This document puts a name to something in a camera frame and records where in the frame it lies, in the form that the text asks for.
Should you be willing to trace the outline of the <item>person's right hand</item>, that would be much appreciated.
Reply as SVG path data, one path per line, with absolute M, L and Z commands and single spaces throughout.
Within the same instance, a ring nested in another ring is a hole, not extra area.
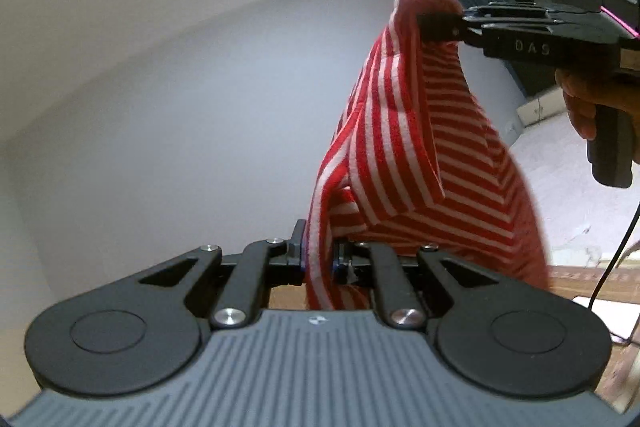
M 578 72 L 557 69 L 556 84 L 563 92 L 570 123 L 582 139 L 597 138 L 597 106 L 619 109 L 631 117 L 639 138 L 639 79 L 598 79 Z

